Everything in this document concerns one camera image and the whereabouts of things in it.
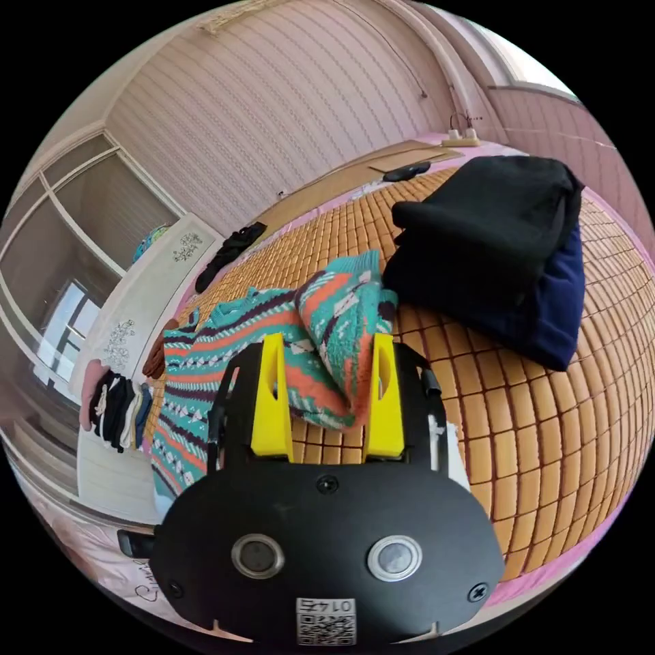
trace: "brown cloth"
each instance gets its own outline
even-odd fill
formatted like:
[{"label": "brown cloth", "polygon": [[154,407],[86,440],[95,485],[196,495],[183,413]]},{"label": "brown cloth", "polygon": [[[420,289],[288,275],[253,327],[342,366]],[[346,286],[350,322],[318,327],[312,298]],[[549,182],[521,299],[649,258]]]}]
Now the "brown cloth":
[{"label": "brown cloth", "polygon": [[153,380],[159,380],[159,378],[164,374],[164,332],[166,330],[176,330],[178,327],[179,323],[175,319],[171,319],[162,328],[162,331],[157,339],[155,339],[155,343],[150,349],[150,354],[143,365],[142,373],[144,376]]}]

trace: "screw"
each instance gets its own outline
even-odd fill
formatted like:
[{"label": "screw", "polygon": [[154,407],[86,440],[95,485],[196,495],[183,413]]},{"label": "screw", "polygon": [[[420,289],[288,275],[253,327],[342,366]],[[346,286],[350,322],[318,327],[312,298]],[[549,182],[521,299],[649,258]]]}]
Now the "screw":
[{"label": "screw", "polygon": [[479,582],[467,596],[469,602],[480,602],[489,592],[489,585],[486,582]]},{"label": "screw", "polygon": [[334,476],[321,476],[316,483],[320,493],[334,493],[339,488],[339,481]]},{"label": "screw", "polygon": [[174,580],[171,580],[169,582],[169,590],[171,592],[172,597],[174,598],[181,598],[184,595],[184,592],[182,591],[182,587],[177,584]]}]

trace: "teal orange knit sweater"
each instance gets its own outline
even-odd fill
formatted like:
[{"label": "teal orange knit sweater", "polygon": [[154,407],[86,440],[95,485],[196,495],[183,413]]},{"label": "teal orange knit sweater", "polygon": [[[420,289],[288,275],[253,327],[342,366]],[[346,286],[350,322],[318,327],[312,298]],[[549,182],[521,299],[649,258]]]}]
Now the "teal orange knit sweater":
[{"label": "teal orange knit sweater", "polygon": [[207,414],[228,361],[281,332],[292,415],[345,430],[368,410],[373,336],[392,329],[398,299],[382,288],[378,252],[331,262],[297,290],[250,289],[199,325],[164,333],[166,387],[154,436],[156,491],[169,498],[207,471]]}]

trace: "black cable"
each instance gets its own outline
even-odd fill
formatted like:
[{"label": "black cable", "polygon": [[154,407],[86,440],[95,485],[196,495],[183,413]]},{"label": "black cable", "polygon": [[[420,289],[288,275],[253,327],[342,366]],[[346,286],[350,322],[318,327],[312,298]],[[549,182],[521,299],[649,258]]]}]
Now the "black cable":
[{"label": "black cable", "polygon": [[470,119],[470,117],[466,116],[465,114],[462,114],[462,112],[460,112],[460,111],[455,111],[455,112],[453,112],[453,113],[450,115],[450,129],[451,129],[451,130],[454,130],[454,126],[453,126],[453,124],[452,124],[452,119],[453,119],[455,116],[461,116],[461,117],[466,121],[466,126],[467,126],[468,128],[472,128],[472,127],[473,127],[473,121]]}]

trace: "power strip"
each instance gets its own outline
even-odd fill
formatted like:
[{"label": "power strip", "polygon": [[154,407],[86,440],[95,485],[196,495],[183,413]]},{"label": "power strip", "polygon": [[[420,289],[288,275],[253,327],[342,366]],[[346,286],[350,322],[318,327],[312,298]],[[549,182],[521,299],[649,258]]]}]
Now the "power strip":
[{"label": "power strip", "polygon": [[480,139],[445,139],[440,145],[444,148],[477,148]]}]

